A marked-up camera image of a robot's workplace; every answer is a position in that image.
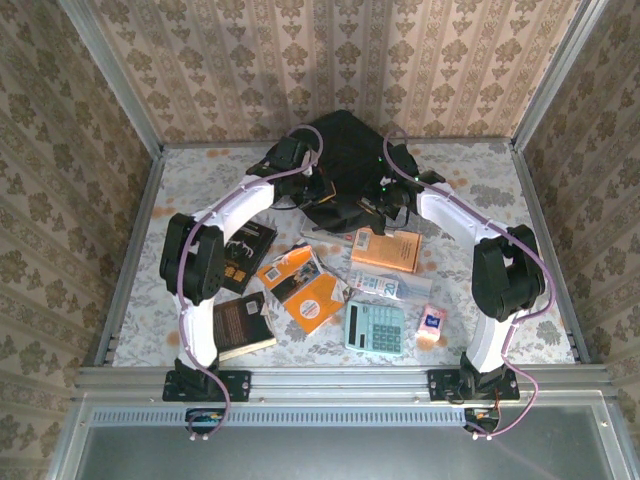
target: purple cable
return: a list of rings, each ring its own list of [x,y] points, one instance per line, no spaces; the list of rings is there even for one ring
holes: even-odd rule
[[[409,180],[410,182],[416,183],[416,184],[420,185],[421,187],[423,187],[423,188],[425,188],[427,190],[430,190],[430,191],[432,191],[434,193],[437,193],[438,195],[440,195],[441,197],[445,198],[446,200],[455,203],[462,210],[464,210],[466,213],[471,215],[473,218],[475,218],[476,220],[478,220],[481,223],[484,223],[491,230],[493,230],[494,232],[502,235],[504,238],[509,240],[510,243],[512,243],[512,244],[516,245],[517,247],[519,247],[524,253],[526,253],[529,257],[531,257],[531,259],[540,267],[540,269],[542,270],[543,275],[547,279],[547,283],[549,284],[549,302],[544,306],[544,308],[542,308],[541,310],[539,310],[539,311],[537,311],[535,313],[529,313],[529,314],[525,315],[522,318],[514,319],[513,322],[511,323],[511,327],[509,328],[509,331],[507,332],[507,336],[505,338],[505,341],[504,341],[504,343],[502,345],[502,349],[500,351],[500,354],[502,356],[502,360],[504,361],[505,365],[508,368],[510,368],[511,370],[513,370],[514,372],[519,373],[520,375],[522,375],[523,377],[528,379],[533,384],[533,395],[529,399],[529,402],[525,406],[524,410],[522,412],[520,412],[520,415],[518,415],[516,417],[516,419],[513,422],[511,422],[509,425],[507,425],[506,427],[503,427],[503,428],[501,428],[499,430],[494,431],[493,433],[491,433],[490,436],[494,436],[495,437],[497,435],[501,435],[503,433],[508,432],[513,427],[515,427],[518,423],[520,423],[520,421],[525,417],[525,415],[529,412],[529,410],[531,410],[531,407],[533,407],[533,403],[535,402],[536,398],[538,397],[538,392],[540,391],[540,387],[538,385],[538,382],[531,375],[529,375],[525,371],[515,367],[511,362],[509,362],[509,360],[507,359],[507,352],[509,351],[509,346],[511,345],[511,341],[513,340],[513,335],[515,334],[516,329],[518,328],[518,326],[522,322],[524,322],[525,320],[531,319],[531,318],[539,317],[540,315],[543,315],[546,312],[548,312],[551,309],[551,307],[553,307],[553,304],[556,301],[556,284],[555,284],[555,281],[553,280],[551,272],[549,271],[549,269],[547,268],[545,263],[540,259],[540,257],[538,255],[536,255],[536,253],[533,250],[531,250],[528,246],[526,246],[520,240],[518,240],[513,235],[509,234],[507,231],[505,231],[502,228],[500,228],[497,225],[495,225],[493,222],[491,222],[490,219],[486,218],[485,216],[481,215],[480,213],[476,212],[475,210],[469,208],[467,205],[465,205],[464,202],[462,202],[458,198],[452,196],[449,192],[447,192],[445,190],[442,190],[442,189],[440,189],[438,187],[434,187],[433,185],[429,185],[427,183],[424,183],[424,182],[421,182],[419,180],[416,180],[415,178],[413,178],[410,175],[407,175],[405,172],[403,172],[394,163],[394,161],[391,158],[391,155],[389,155],[389,149],[388,149],[389,138],[395,132],[400,132],[400,133],[403,134],[405,145],[408,142],[407,132],[405,132],[400,127],[396,127],[396,128],[391,129],[389,131],[389,133],[387,133],[387,135],[384,137],[384,141],[383,141],[383,144],[382,144],[382,150],[383,150],[383,153],[384,153],[384,157],[387,160],[387,163],[393,169],[394,172],[396,172],[398,175],[400,175],[405,180]],[[481,436],[481,437],[489,436],[489,435],[486,434],[486,432],[484,432],[484,433],[480,432],[478,435]]]
[[[207,367],[205,367],[204,365],[201,365],[200,362],[198,362],[198,360],[196,360],[196,358],[193,356],[193,353],[191,353],[191,347],[187,340],[187,334],[186,334],[186,329],[184,325],[184,317],[185,317],[185,313],[188,305],[184,297],[183,282],[184,282],[184,269],[187,263],[187,255],[189,253],[189,247],[193,242],[193,239],[195,238],[196,233],[198,233],[198,230],[200,230],[200,227],[202,227],[202,225],[204,225],[204,223],[207,220],[209,220],[212,216],[214,216],[214,214],[216,214],[221,208],[227,205],[231,200],[236,198],[238,195],[241,195],[245,190],[248,190],[250,188],[260,186],[260,185],[268,185],[269,181],[271,180],[276,180],[278,178],[283,178],[291,175],[296,175],[298,173],[303,173],[308,168],[318,163],[318,159],[322,155],[322,151],[324,149],[324,141],[322,139],[322,135],[320,135],[320,132],[315,127],[312,127],[311,125],[298,125],[297,127],[294,127],[291,130],[289,130],[287,132],[287,136],[291,135],[293,132],[300,129],[310,130],[313,133],[315,133],[315,135],[318,137],[318,152],[316,153],[316,152],[313,152],[313,150],[311,150],[309,161],[299,168],[295,168],[293,170],[289,170],[286,172],[276,173],[274,175],[270,175],[265,178],[259,178],[257,180],[253,180],[247,183],[246,185],[242,185],[240,186],[240,188],[231,192],[229,195],[223,198],[215,207],[213,207],[211,211],[206,213],[200,220],[196,222],[196,224],[191,229],[191,232],[189,232],[189,235],[187,236],[187,239],[184,243],[184,248],[182,249],[182,254],[180,256],[180,263],[178,264],[178,292],[177,292],[178,302],[180,303],[180,307],[181,307],[180,317],[179,317],[180,336],[182,338],[182,343],[184,344],[184,349],[187,354],[187,357],[189,357],[189,360],[191,360],[193,365],[198,370],[203,372],[205,375],[213,379],[218,384],[218,387],[220,387],[220,390],[222,390],[222,393],[224,395],[224,401],[225,401],[225,409],[222,415],[222,419],[213,428],[213,430],[209,432],[209,435],[213,435],[214,433],[216,433],[220,429],[220,427],[222,427],[222,425],[226,422],[227,417],[229,416],[229,409],[231,408],[231,399],[229,398],[229,391],[224,386],[222,381],[218,377],[216,377],[213,373],[211,373],[209,370],[207,370]]]

